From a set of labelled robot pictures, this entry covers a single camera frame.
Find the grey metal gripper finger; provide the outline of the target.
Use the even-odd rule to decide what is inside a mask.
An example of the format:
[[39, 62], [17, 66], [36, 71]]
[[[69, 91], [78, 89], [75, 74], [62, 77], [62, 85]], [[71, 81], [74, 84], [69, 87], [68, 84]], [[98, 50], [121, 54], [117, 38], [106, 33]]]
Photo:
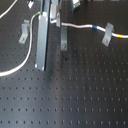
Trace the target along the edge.
[[60, 26], [60, 8], [61, 2], [59, 0], [51, 0], [50, 5], [50, 22], [55, 23], [57, 27]]
[[49, 8], [50, 8], [50, 0], [41, 0], [35, 67], [42, 71], [45, 70], [46, 47], [47, 47], [48, 24], [49, 24]]

